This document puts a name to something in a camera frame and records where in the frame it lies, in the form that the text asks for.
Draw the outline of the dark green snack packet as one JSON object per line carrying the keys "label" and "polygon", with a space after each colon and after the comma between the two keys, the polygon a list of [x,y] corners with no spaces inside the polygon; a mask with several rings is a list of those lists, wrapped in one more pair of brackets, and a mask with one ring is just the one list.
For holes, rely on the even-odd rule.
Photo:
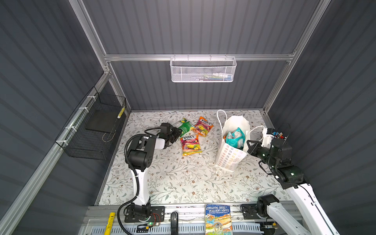
{"label": "dark green snack packet", "polygon": [[180,121],[176,122],[176,127],[182,131],[180,137],[183,137],[185,134],[187,134],[194,128],[191,122],[185,117],[182,118]]}

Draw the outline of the orange Fox's packet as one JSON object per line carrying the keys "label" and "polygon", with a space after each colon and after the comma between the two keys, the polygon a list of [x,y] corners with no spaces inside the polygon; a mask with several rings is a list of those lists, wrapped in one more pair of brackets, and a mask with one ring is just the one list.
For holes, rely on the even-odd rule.
{"label": "orange Fox's packet", "polygon": [[188,156],[202,152],[198,134],[182,137],[180,138],[180,142],[182,145],[182,156]]}
{"label": "orange Fox's packet", "polygon": [[193,132],[202,137],[207,137],[212,128],[212,123],[208,122],[204,117],[200,117],[193,128]]}

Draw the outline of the teal snack packet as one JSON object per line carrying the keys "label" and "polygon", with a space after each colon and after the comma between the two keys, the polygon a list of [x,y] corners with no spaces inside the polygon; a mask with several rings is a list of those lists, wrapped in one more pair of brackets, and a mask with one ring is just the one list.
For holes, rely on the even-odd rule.
{"label": "teal snack packet", "polygon": [[237,128],[234,132],[228,132],[224,137],[225,143],[236,149],[243,149],[245,142],[245,134],[240,128]]}

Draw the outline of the white paper gift bag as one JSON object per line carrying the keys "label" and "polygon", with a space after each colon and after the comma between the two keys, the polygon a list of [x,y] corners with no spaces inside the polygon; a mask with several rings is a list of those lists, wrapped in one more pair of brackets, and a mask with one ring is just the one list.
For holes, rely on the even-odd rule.
{"label": "white paper gift bag", "polygon": [[[243,149],[236,149],[225,143],[224,137],[228,132],[234,132],[240,128],[245,134]],[[221,142],[215,159],[215,166],[229,172],[234,172],[239,163],[248,155],[247,140],[251,140],[251,133],[258,128],[264,128],[264,125],[251,127],[250,122],[243,116],[225,115],[224,124],[220,123]]]}

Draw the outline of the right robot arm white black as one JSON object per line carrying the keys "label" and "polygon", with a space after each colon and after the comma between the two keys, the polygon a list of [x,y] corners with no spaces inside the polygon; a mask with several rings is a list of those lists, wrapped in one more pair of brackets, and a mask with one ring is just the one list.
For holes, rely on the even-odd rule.
{"label": "right robot arm white black", "polygon": [[271,218],[288,235],[337,235],[339,232],[325,213],[303,171],[293,164],[292,146],[287,136],[274,128],[264,128],[258,141],[246,137],[244,150],[267,165],[265,173],[273,176],[297,206],[306,226],[286,211],[280,200],[272,195],[258,198],[257,216]]}

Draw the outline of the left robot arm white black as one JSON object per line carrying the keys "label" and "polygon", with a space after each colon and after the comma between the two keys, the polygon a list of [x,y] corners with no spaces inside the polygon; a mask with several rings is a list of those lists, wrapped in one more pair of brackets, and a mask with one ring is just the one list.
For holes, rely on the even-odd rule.
{"label": "left robot arm white black", "polygon": [[147,129],[128,139],[124,156],[134,183],[135,196],[130,203],[130,209],[136,215],[149,217],[151,214],[147,172],[153,161],[154,150],[171,146],[177,142],[182,132],[170,123],[162,123],[159,127]]}

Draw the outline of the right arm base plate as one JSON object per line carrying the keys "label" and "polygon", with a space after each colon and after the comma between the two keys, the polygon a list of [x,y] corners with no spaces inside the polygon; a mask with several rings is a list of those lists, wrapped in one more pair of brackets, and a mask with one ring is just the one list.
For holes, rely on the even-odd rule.
{"label": "right arm base plate", "polygon": [[241,212],[244,219],[281,219],[283,215],[282,204],[278,202],[263,203],[258,201],[256,204],[241,204]]}

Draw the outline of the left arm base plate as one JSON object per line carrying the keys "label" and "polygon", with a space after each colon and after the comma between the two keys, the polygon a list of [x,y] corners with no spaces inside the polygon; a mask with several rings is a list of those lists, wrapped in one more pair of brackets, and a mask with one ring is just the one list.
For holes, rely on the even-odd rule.
{"label": "left arm base plate", "polygon": [[165,219],[165,207],[150,207],[131,204],[129,206],[126,206],[123,214],[125,215],[124,222],[126,223],[163,222]]}

